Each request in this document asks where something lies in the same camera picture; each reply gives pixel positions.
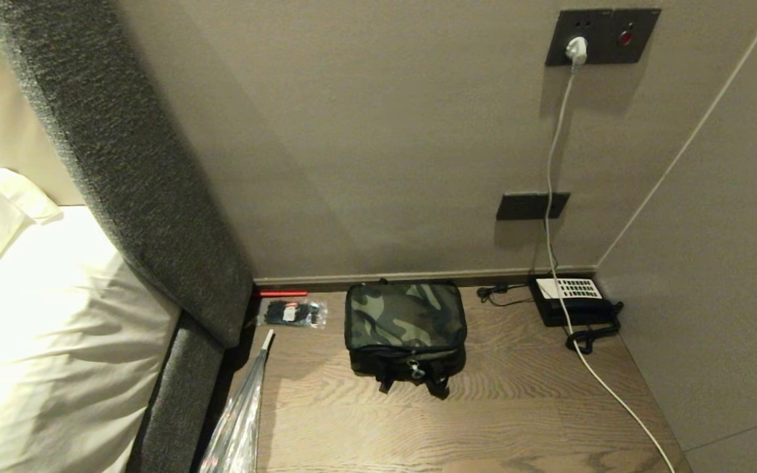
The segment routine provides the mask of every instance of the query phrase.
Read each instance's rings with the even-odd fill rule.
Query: black wall plate
[[[578,36],[586,38],[589,53],[586,64],[639,62],[661,12],[661,9],[562,10],[545,65],[570,65],[565,46]]]
[[[571,197],[571,192],[554,192],[551,204],[551,218],[555,219],[562,213],[565,203]],[[500,219],[544,219],[547,210],[547,194],[504,194],[501,205],[495,214],[496,221]]]

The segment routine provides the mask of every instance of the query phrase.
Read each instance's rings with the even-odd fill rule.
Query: gray upholstered headboard
[[[106,0],[0,0],[0,46],[128,263],[225,347],[252,278]]]

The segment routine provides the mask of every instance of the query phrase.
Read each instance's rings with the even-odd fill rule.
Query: camouflage bag
[[[445,399],[448,377],[463,369],[466,318],[448,284],[360,284],[346,293],[344,338],[356,374],[426,384]]]

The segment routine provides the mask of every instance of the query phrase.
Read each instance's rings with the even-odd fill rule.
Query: clear plastic umbrella
[[[262,350],[244,378],[241,388],[229,395],[210,444],[206,447],[201,473],[251,473],[256,471],[256,444],[259,438],[262,379],[265,374],[267,349],[273,330],[267,333]]]

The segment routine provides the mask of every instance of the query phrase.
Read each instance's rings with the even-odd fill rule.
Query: baseboard
[[[597,272],[597,266],[560,266],[557,275],[591,278]],[[258,278],[256,286],[265,290],[309,290],[311,292],[334,292],[347,290],[359,282],[375,282],[381,278],[388,281],[453,281],[459,286],[524,284],[531,276],[544,275],[545,269],[534,270],[531,267],[516,269],[492,269],[483,271],[435,271],[426,273],[388,273],[387,275],[336,275],[305,276],[300,278]]]

